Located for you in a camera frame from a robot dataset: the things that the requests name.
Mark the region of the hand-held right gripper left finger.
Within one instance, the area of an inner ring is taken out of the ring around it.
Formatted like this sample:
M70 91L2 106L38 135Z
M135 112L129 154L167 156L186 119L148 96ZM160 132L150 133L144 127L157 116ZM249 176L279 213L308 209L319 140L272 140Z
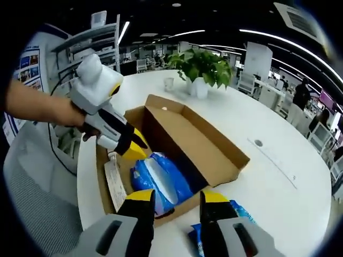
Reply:
M69 256L149 256L154 237L155 190L129 194L116 214L108 214L80 235Z

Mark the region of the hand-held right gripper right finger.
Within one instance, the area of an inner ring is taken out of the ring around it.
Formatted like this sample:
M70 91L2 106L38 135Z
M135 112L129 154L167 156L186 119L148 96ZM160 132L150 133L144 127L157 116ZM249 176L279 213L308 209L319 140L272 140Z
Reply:
M222 194L200 192L200 238L205 256L283 256L274 239L248 217L240 217Z

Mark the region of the person's left hand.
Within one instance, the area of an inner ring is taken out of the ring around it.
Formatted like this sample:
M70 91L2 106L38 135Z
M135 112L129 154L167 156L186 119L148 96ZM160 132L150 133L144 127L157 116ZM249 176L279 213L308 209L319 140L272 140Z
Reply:
M83 141L87 141L89 138L100 135L100 132L87 124L86 112L77 107L73 102L70 102L69 112L68 112L68 126L77 128L81 133L83 133Z

